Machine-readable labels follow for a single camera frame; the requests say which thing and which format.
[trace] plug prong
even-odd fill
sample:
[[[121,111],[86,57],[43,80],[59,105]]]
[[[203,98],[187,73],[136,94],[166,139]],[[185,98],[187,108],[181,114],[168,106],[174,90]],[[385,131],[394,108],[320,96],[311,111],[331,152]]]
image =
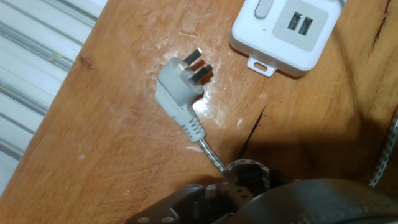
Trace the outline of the plug prong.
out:
[[[205,67],[202,67],[201,69],[199,69],[199,71],[197,71],[194,75],[192,75],[192,77],[189,78],[188,81],[190,83],[192,83],[193,85],[195,85],[202,78],[207,76],[211,71],[213,71],[213,68],[211,67],[211,65],[207,65]]]
[[[200,50],[200,48],[197,48],[194,52],[192,52],[192,54],[190,54],[186,59],[184,59],[184,62],[188,66],[190,66],[193,62],[198,60],[198,58],[200,58],[200,56],[201,56],[201,50]]]

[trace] wooden surface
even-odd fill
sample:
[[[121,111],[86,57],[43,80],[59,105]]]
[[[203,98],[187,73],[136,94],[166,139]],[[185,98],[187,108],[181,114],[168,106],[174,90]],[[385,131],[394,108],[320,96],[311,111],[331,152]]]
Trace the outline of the wooden surface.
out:
[[[154,98],[160,68],[195,47],[214,75],[194,109],[225,163],[244,149],[294,179],[368,181],[398,103],[398,1],[348,1],[299,79],[263,77],[231,49],[242,4],[109,0],[0,199],[1,223],[123,223],[179,187],[216,181]],[[393,193],[397,157],[380,184]]]

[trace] cable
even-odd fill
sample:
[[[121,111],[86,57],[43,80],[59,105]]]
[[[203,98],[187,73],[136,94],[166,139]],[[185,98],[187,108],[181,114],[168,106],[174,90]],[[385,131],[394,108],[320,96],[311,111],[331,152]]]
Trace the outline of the cable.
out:
[[[207,144],[207,142],[204,138],[199,140],[198,144],[201,147],[201,149],[203,150],[203,152],[206,154],[206,156],[209,158],[209,160],[214,164],[214,166],[217,167],[217,169],[220,173],[224,173],[224,172],[228,171],[227,167],[219,159],[219,157],[214,153],[214,151],[211,149],[209,144]]]
[[[369,183],[369,186],[371,187],[375,187],[379,183],[387,167],[387,163],[388,160],[390,159],[392,150],[396,145],[396,139],[398,136],[398,107],[396,108],[396,111],[394,113],[394,116],[392,118],[389,127],[390,128],[389,132],[387,133],[386,140],[384,140],[383,142],[383,150],[380,155],[379,164],[377,165],[374,176]]]

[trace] power strip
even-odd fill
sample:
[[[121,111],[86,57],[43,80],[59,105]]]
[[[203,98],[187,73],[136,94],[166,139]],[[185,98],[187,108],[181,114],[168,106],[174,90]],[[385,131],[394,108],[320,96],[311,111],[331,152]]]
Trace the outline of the power strip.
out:
[[[249,56],[250,69],[267,77],[278,69],[300,77],[317,64],[344,5],[345,0],[246,0],[229,41]]]

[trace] usb charging port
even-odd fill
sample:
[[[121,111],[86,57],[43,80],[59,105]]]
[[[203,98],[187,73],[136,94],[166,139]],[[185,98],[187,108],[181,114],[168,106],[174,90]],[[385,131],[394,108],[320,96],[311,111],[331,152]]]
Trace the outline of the usb charging port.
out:
[[[302,34],[302,35],[306,35],[308,30],[310,29],[311,23],[312,23],[312,19],[306,17],[303,22],[303,25],[301,25],[301,28],[298,31],[298,33]]]
[[[297,25],[299,24],[300,20],[301,20],[302,15],[300,13],[295,12],[293,15],[292,20],[289,23],[289,26],[287,28],[295,31],[297,28]]]

